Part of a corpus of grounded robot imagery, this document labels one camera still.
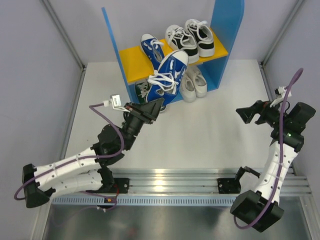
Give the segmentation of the blue sneaker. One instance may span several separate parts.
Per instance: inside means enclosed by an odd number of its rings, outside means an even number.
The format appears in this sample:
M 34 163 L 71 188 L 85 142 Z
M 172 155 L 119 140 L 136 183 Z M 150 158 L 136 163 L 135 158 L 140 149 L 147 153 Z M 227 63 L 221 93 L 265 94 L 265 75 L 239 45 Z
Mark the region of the blue sneaker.
M 149 33 L 143 34 L 140 38 L 140 49 L 151 61 L 154 70 L 158 70 L 160 63 L 165 58 L 163 46 L 163 42 Z
M 175 50 L 165 56 L 158 70 L 147 79 L 150 85 L 147 101 L 164 98 L 163 106 L 171 103 L 179 93 L 188 64 L 189 56 L 183 50 Z

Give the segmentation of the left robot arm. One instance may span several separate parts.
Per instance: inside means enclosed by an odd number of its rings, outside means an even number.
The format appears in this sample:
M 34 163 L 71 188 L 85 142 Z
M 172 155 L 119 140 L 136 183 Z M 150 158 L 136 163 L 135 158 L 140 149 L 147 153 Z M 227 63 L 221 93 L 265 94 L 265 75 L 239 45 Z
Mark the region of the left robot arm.
M 22 169 L 22 200 L 27 208 L 40 207 L 61 195 L 86 192 L 109 193 L 115 180 L 109 166 L 117 163 L 129 151 L 142 127 L 151 125 L 160 114 L 163 98 L 147 103 L 121 104 L 120 96 L 90 105 L 89 108 L 107 121 L 97 136 L 97 143 L 62 160 Z

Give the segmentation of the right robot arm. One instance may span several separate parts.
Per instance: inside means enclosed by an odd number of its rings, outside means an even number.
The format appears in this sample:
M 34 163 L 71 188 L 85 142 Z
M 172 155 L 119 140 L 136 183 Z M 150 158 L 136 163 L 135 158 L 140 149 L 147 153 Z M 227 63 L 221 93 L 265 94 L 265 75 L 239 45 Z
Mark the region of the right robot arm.
M 236 227 L 254 228 L 262 233 L 281 219 L 280 193 L 287 172 L 304 145 L 303 130 L 315 115 L 310 105 L 298 102 L 289 113 L 270 101 L 256 101 L 252 106 L 236 109 L 245 124 L 258 114 L 255 124 L 272 127 L 268 158 L 262 172 L 248 166 L 240 167 L 233 178 L 218 178 L 219 194 L 237 194 L 230 213 L 245 223 Z

